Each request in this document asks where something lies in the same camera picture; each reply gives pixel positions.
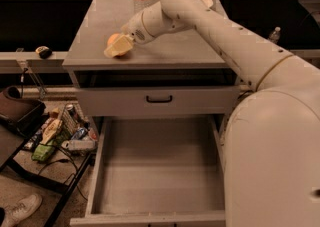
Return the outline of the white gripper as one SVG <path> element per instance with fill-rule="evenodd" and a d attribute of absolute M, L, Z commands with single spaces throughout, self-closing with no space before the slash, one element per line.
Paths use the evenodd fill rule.
<path fill-rule="evenodd" d="M 109 58 L 125 55 L 133 48 L 134 42 L 146 44 L 154 40 L 143 23 L 143 12 L 136 13 L 126 24 L 121 27 L 124 34 L 115 40 L 115 42 L 106 47 L 104 55 Z"/>

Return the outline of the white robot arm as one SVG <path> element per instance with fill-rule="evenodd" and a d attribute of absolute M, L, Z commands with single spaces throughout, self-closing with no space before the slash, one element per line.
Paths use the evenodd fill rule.
<path fill-rule="evenodd" d="M 194 29 L 252 93 L 225 131 L 227 227 L 320 227 L 320 71 L 216 13 L 203 0 L 159 0 L 109 42 L 108 57 L 134 44 Z"/>

